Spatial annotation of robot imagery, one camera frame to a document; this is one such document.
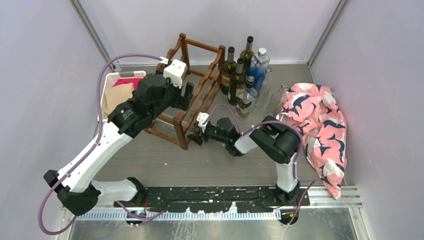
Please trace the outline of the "clear slim glass bottle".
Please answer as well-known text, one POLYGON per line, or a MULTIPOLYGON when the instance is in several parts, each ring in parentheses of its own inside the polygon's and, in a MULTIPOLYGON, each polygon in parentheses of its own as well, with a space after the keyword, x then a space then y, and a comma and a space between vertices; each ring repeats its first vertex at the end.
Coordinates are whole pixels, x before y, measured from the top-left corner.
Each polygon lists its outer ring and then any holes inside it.
POLYGON ((276 116, 281 113, 282 108, 287 101, 287 91, 289 86, 286 83, 281 84, 278 91, 272 94, 267 108, 265 110, 264 116, 276 116))

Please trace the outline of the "dark green wine bottle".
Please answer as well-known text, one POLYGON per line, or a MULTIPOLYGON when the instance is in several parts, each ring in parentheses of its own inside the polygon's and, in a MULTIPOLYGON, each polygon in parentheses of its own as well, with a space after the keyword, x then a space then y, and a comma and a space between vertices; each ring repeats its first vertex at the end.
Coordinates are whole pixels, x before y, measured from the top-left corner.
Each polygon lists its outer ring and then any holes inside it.
POLYGON ((220 90, 224 95, 227 95, 229 93, 230 77, 237 67, 236 62, 234 61, 234 53, 235 48, 233 46, 230 46, 227 50, 227 59, 223 63, 221 69, 220 90))

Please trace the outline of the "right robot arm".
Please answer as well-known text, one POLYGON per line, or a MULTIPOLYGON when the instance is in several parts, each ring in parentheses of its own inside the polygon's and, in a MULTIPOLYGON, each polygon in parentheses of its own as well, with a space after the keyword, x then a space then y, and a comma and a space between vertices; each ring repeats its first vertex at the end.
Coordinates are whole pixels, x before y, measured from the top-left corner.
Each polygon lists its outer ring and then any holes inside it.
POLYGON ((223 143, 228 153, 241 157, 256 148, 261 149, 275 162, 277 180, 274 199, 278 204, 291 205, 300 189, 297 176, 297 157, 302 149, 301 136, 292 127, 273 116, 266 116, 249 132, 240 133, 228 117, 220 118, 216 125, 201 113, 188 138, 198 145, 209 140, 223 143))

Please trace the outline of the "olive green wine bottle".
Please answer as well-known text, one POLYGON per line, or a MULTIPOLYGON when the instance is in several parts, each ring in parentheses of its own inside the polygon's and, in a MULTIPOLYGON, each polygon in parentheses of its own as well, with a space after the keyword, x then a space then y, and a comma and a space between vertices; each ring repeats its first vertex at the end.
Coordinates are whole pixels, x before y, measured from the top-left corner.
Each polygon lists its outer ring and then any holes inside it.
POLYGON ((243 50, 240 53, 240 57, 243 59, 243 70, 242 70, 242 72, 246 75, 249 73, 249 69, 250 69, 250 66, 251 66, 251 60, 252 60, 252 57, 254 55, 253 41, 254 41, 254 37, 251 36, 251 35, 248 36, 247 39, 246 39, 245 50, 243 50))

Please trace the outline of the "brown wooden wine rack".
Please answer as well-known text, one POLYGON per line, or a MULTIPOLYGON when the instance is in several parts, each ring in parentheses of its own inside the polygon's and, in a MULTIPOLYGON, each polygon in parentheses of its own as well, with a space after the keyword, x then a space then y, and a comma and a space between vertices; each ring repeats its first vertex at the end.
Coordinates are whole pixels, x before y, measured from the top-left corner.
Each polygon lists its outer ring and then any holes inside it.
POLYGON ((167 116, 164 113, 153 121, 153 123, 144 131, 148 134, 157 135, 171 143, 178 145, 181 149, 187 150, 190 139, 187 137, 191 125, 196 120, 198 113, 207 112, 212 105, 215 97, 220 91, 222 80, 222 67, 226 56, 226 47, 220 45, 218 47, 206 43, 202 43, 190 38, 187 38, 184 33, 180 33, 174 48, 171 48, 166 57, 173 58, 177 52, 181 52, 180 60, 187 64, 187 71, 182 79, 185 82, 187 76, 195 75, 200 77, 197 87, 193 90, 189 109, 180 112, 176 116, 167 116), (189 58, 189 46, 193 46, 214 54, 214 60, 208 65, 206 71, 200 71, 191 66, 189 58), (162 121, 170 124, 176 137, 172 137, 170 133, 161 132, 154 129, 156 122, 162 121))

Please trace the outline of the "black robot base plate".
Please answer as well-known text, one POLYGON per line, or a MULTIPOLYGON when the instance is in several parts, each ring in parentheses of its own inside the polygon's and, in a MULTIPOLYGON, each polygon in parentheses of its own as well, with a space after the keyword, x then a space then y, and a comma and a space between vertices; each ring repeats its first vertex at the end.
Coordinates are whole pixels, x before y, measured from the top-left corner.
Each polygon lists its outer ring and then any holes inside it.
POLYGON ((310 205, 309 195, 298 188, 287 200, 274 186, 150 186, 130 201, 120 200, 115 207, 140 207, 153 212, 184 213, 200 211, 226 213, 235 208, 237 213, 270 213, 282 207, 296 208, 310 205))

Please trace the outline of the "dark wine bottle cream label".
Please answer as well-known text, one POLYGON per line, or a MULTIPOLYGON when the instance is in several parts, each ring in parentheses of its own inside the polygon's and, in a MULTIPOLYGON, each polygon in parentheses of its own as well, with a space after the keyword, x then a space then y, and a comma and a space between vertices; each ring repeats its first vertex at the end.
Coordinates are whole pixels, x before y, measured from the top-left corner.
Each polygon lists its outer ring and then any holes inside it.
POLYGON ((237 96, 246 81, 246 74, 244 73, 244 59, 239 57, 236 62, 236 70, 230 76, 229 90, 228 90, 228 103, 235 106, 237 103, 237 96))

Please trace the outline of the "clear tapered glass bottle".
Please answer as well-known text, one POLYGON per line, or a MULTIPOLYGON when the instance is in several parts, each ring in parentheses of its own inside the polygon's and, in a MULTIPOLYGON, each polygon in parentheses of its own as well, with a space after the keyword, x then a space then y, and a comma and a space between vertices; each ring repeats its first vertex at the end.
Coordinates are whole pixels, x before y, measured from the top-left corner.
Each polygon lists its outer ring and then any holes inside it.
POLYGON ((258 95, 254 104, 257 109, 261 109, 265 105, 265 102, 268 98, 273 83, 272 71, 272 68, 268 66, 265 69, 265 75, 263 80, 260 82, 260 84, 257 85, 258 95))

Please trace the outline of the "blue clear square bottle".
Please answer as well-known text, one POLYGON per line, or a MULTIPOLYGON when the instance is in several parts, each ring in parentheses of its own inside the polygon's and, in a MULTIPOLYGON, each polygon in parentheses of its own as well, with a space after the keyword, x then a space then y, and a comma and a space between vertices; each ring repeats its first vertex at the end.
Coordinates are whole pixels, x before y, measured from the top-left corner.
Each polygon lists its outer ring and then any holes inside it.
POLYGON ((251 58, 248 76, 254 77, 253 88, 259 93, 262 82, 265 79, 266 68, 268 67, 270 58, 267 55, 267 49, 260 47, 258 52, 251 58))

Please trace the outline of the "beige cloth in basket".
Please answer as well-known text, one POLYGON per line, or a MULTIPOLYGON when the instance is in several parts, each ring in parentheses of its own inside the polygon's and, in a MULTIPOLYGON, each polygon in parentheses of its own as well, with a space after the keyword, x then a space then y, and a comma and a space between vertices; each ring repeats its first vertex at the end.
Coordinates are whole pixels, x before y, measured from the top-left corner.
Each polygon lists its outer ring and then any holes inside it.
POLYGON ((133 97, 133 83, 125 83, 108 88, 104 92, 103 111, 109 115, 115 108, 133 97))

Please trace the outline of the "pink shark print cloth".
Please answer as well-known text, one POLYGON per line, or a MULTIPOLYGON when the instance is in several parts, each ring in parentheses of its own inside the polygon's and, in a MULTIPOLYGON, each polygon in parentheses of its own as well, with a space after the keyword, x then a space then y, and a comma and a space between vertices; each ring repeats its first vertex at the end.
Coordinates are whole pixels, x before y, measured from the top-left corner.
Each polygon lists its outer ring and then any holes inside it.
POLYGON ((290 87, 277 118, 302 136, 307 161, 337 200, 347 167, 345 119, 330 87, 296 83, 290 87))

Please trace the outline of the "white perforated plastic basket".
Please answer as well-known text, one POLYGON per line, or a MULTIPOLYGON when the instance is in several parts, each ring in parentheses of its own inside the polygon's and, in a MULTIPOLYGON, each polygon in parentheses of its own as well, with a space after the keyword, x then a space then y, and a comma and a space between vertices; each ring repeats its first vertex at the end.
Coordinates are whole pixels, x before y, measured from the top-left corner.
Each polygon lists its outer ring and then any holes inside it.
POLYGON ((102 113, 102 121, 105 122, 108 119, 108 114, 104 112, 105 105, 105 90, 110 89, 113 85, 120 79, 131 79, 131 78, 144 78, 146 72, 144 70, 136 70, 136 71, 120 71, 120 72, 112 72, 108 73, 104 77, 104 85, 101 95, 101 113, 102 113))

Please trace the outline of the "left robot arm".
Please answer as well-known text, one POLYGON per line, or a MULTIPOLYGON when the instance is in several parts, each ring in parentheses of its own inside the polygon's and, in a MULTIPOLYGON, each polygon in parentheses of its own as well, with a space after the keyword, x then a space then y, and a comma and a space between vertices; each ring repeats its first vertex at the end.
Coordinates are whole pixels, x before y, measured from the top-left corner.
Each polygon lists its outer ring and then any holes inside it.
POLYGON ((194 85, 174 85, 171 77, 159 73, 146 75, 138 82, 132 97, 120 103, 108 115, 97 137, 68 165, 48 170, 43 178, 62 205, 75 216, 81 216, 96 206, 121 202, 126 206, 141 206, 146 200, 145 187, 135 178, 121 181, 95 181, 97 172, 123 146, 167 108, 188 110, 194 85))

